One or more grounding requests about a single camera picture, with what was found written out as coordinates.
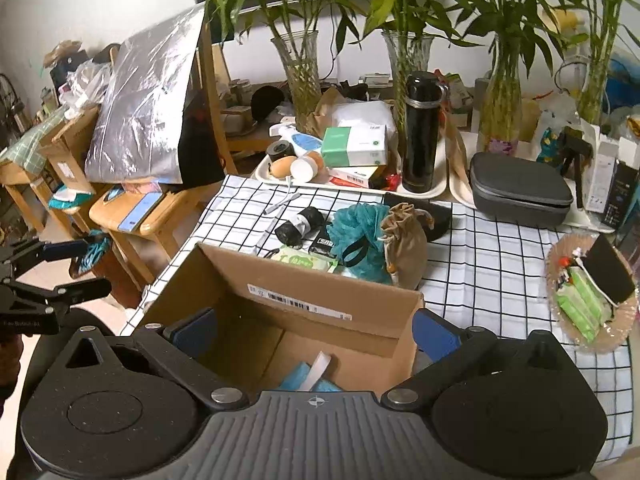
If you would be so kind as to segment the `black tape roll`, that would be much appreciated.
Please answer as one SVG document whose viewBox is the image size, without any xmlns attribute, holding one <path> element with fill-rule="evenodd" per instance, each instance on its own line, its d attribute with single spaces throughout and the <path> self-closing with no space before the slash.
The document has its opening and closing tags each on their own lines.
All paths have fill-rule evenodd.
<svg viewBox="0 0 640 480">
<path fill-rule="evenodd" d="M 279 159 L 296 155 L 293 144 L 283 139 L 272 142 L 266 149 L 266 154 L 270 162 L 276 162 Z"/>
</svg>

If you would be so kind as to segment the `blue smartphone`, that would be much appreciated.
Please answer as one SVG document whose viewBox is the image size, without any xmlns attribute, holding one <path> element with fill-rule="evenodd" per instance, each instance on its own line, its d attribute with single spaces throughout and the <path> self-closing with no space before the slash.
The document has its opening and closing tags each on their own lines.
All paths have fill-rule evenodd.
<svg viewBox="0 0 640 480">
<path fill-rule="evenodd" d="M 119 231 L 125 233 L 134 232 L 163 198 L 164 194 L 162 192 L 151 192 L 143 195 L 142 199 L 134 205 L 134 208 L 119 223 Z"/>
</svg>

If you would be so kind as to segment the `green wet wipes pack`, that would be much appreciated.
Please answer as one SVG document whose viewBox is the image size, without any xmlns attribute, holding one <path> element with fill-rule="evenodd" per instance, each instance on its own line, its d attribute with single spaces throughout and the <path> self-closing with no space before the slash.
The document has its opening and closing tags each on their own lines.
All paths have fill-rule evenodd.
<svg viewBox="0 0 640 480">
<path fill-rule="evenodd" d="M 580 266 L 562 272 L 555 300 L 587 342 L 593 342 L 613 316 L 612 306 Z"/>
</svg>

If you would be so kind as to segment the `green wipes pack on table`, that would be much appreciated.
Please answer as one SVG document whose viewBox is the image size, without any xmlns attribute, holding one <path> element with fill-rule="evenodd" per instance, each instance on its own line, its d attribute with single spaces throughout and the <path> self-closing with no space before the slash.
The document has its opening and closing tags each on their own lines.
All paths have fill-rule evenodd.
<svg viewBox="0 0 640 480">
<path fill-rule="evenodd" d="M 304 252 L 301 249 L 282 246 L 276 249 L 269 259 L 279 261 L 280 263 L 289 264 L 290 266 L 299 266 L 307 270 L 317 270 L 320 272 L 333 273 L 338 267 L 335 259 L 313 252 Z"/>
</svg>

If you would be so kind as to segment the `wooden chair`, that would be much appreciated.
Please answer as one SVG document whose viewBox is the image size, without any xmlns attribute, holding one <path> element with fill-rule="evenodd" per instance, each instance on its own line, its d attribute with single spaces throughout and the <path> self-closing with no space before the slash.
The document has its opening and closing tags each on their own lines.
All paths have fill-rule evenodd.
<svg viewBox="0 0 640 480">
<path fill-rule="evenodd" d="M 160 248 L 164 260 L 169 261 L 179 250 L 174 237 L 175 229 L 186 217 L 204 210 L 204 204 L 219 190 L 227 174 L 238 172 L 224 132 L 216 88 L 214 54 L 219 50 L 220 47 L 212 44 L 209 24 L 203 24 L 198 38 L 198 56 L 193 62 L 195 94 L 188 99 L 184 112 L 186 120 L 194 120 L 196 128 L 203 133 L 203 141 L 193 153 L 203 155 L 204 159 L 191 162 L 188 167 L 195 170 L 216 169 L 216 178 L 206 185 L 163 192 L 130 231 L 123 229 L 125 219 L 142 202 L 141 194 L 125 193 L 109 203 L 99 200 L 89 211 L 90 219 L 113 237 L 132 276 L 141 287 L 153 283 L 156 273 L 146 265 L 132 244 L 132 239 L 140 237 L 150 240 Z"/>
</svg>

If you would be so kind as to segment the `brown woven basket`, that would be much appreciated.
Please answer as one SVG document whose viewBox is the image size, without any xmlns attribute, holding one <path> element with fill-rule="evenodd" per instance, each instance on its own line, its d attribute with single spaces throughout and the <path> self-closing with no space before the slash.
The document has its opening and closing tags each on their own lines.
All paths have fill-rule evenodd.
<svg viewBox="0 0 640 480">
<path fill-rule="evenodd" d="M 568 266 L 585 270 L 613 309 L 612 318 L 593 342 L 582 338 L 555 300 L 561 274 Z M 608 353 L 626 341 L 639 312 L 639 282 L 622 253 L 605 236 L 578 233 L 562 236 L 548 252 L 544 281 L 550 312 L 570 342 L 585 350 Z"/>
</svg>

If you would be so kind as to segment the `white serving tray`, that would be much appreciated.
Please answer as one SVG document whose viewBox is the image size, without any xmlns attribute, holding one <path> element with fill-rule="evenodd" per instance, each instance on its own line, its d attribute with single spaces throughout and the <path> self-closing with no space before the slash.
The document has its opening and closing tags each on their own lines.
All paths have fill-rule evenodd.
<svg viewBox="0 0 640 480">
<path fill-rule="evenodd" d="M 310 182 L 292 180 L 292 185 L 309 186 L 310 188 L 356 188 L 358 191 L 381 194 L 390 191 L 400 196 L 431 200 L 446 191 L 448 186 L 448 164 L 446 159 L 446 143 L 440 138 L 437 143 L 435 166 L 432 187 L 425 193 L 413 193 L 402 183 L 392 190 L 388 185 L 383 185 L 382 174 L 375 174 L 373 167 L 361 167 L 354 169 L 322 169 Z"/>
</svg>

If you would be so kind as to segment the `red white flat box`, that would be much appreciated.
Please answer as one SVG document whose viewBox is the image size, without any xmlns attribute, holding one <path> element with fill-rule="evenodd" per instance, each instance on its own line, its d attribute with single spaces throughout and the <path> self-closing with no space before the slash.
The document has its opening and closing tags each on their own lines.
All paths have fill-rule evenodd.
<svg viewBox="0 0 640 480">
<path fill-rule="evenodd" d="M 385 166 L 377 167 L 335 167 L 328 169 L 331 181 L 340 185 L 353 185 L 360 188 L 384 188 Z"/>
</svg>

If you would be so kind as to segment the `glass vase with bamboo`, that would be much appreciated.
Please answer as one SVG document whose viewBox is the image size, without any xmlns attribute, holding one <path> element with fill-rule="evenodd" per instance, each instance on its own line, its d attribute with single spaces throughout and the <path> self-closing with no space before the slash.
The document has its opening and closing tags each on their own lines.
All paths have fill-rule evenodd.
<svg viewBox="0 0 640 480">
<path fill-rule="evenodd" d="M 288 80 L 298 131 L 318 136 L 314 111 L 321 99 L 317 62 L 318 32 L 291 32 L 273 37 Z"/>
</svg>

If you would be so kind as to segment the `brown paper bag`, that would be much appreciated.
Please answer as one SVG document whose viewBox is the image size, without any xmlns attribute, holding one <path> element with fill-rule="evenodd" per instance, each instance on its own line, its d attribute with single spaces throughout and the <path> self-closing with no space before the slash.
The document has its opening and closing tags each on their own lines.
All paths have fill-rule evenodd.
<svg viewBox="0 0 640 480">
<path fill-rule="evenodd" d="M 339 88 L 330 87 L 324 92 L 316 107 L 307 115 L 304 131 L 319 139 L 324 137 L 326 129 L 333 125 L 333 112 L 347 100 Z"/>
</svg>

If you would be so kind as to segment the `cardboard box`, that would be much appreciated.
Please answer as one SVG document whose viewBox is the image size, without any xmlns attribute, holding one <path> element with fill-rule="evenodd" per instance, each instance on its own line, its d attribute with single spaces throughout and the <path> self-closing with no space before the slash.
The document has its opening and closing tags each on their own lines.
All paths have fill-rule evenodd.
<svg viewBox="0 0 640 480">
<path fill-rule="evenodd" d="M 198 362 L 250 396 L 319 353 L 338 388 L 382 394 L 412 374 L 411 322 L 422 306 L 414 290 L 196 244 L 142 321 L 169 326 L 212 309 Z"/>
</svg>

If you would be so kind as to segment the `black thermos bottle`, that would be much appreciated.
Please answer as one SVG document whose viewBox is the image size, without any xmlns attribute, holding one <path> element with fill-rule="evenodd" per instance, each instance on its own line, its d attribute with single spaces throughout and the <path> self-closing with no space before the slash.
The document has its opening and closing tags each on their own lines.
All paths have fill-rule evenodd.
<svg viewBox="0 0 640 480">
<path fill-rule="evenodd" d="M 445 96 L 446 88 L 435 74 L 416 70 L 408 76 L 402 185 L 410 192 L 426 193 L 432 187 L 439 135 L 439 111 Z"/>
</svg>

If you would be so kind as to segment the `white capped pill bottle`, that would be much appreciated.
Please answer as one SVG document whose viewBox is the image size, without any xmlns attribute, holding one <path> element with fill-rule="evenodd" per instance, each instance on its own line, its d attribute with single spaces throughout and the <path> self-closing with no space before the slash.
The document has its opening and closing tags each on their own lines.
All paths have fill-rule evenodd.
<svg viewBox="0 0 640 480">
<path fill-rule="evenodd" d="M 321 164 L 313 157 L 305 155 L 292 161 L 290 175 L 296 183 L 308 183 L 318 176 L 320 170 Z"/>
</svg>

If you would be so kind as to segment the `teal bath loofah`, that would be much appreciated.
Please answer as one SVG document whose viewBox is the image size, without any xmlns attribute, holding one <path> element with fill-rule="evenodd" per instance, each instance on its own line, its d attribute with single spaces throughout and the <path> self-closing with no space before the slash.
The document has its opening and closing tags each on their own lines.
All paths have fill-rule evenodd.
<svg viewBox="0 0 640 480">
<path fill-rule="evenodd" d="M 359 203 L 338 210 L 326 227 L 333 244 L 332 255 L 347 272 L 373 283 L 390 285 L 386 270 L 382 221 L 390 207 Z"/>
</svg>

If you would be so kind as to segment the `checkered white tablecloth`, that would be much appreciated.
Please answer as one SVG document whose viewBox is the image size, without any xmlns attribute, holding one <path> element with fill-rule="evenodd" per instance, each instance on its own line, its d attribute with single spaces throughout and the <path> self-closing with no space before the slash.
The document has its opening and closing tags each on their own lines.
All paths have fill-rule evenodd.
<svg viewBox="0 0 640 480">
<path fill-rule="evenodd" d="M 274 235 L 276 226 L 307 206 L 330 216 L 355 204 L 379 202 L 382 196 L 366 192 L 226 177 L 177 255 L 145 287 L 140 306 L 128 315 L 122 331 L 130 334 L 141 322 L 195 244 L 263 257 L 281 245 Z M 631 351 L 628 344 L 608 353 L 590 351 L 565 335 L 551 312 L 544 259 L 567 230 L 526 228 L 460 204 L 446 207 L 451 226 L 428 246 L 426 274 L 419 285 L 426 307 L 459 327 L 484 326 L 499 336 L 518 338 L 532 330 L 551 330 L 605 411 L 608 434 L 597 462 L 614 463 L 634 436 Z"/>
</svg>

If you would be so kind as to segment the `grey zippered hard case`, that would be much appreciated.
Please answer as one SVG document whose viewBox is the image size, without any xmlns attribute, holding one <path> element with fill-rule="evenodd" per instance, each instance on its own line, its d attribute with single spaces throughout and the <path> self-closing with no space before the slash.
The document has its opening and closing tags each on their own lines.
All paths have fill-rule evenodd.
<svg viewBox="0 0 640 480">
<path fill-rule="evenodd" d="M 469 181 L 478 211 L 524 226 L 559 226 L 574 202 L 563 177 L 554 168 L 533 160 L 475 153 Z"/>
</svg>

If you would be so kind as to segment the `green white tissue box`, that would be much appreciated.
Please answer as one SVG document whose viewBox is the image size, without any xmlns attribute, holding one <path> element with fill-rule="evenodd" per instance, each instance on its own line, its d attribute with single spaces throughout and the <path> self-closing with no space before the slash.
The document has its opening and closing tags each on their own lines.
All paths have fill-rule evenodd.
<svg viewBox="0 0 640 480">
<path fill-rule="evenodd" d="M 329 168 L 384 166 L 387 164 L 386 128 L 378 125 L 327 128 L 321 156 Z"/>
</svg>

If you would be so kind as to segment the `black foam sponge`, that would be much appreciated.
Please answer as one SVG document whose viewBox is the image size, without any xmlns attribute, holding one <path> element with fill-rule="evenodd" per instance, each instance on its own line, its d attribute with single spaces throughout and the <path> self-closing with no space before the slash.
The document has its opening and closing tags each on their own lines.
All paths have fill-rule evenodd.
<svg viewBox="0 0 640 480">
<path fill-rule="evenodd" d="M 451 226 L 451 209 L 434 204 L 429 200 L 401 196 L 395 193 L 385 193 L 383 203 L 390 207 L 407 203 L 416 208 L 416 210 L 422 210 L 428 214 L 430 218 L 427 219 L 425 216 L 422 216 L 419 218 L 419 223 L 429 242 L 434 242 L 434 240 L 443 237 Z"/>
</svg>

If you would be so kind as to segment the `tan drawstring pouch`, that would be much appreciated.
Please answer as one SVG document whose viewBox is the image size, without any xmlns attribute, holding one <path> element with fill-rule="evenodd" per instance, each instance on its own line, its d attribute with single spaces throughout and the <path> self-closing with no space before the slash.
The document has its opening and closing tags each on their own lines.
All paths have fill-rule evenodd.
<svg viewBox="0 0 640 480">
<path fill-rule="evenodd" d="M 386 271 L 392 284 L 417 289 L 427 264 L 427 236 L 435 226 L 433 216 L 413 204 L 390 207 L 381 222 Z"/>
</svg>

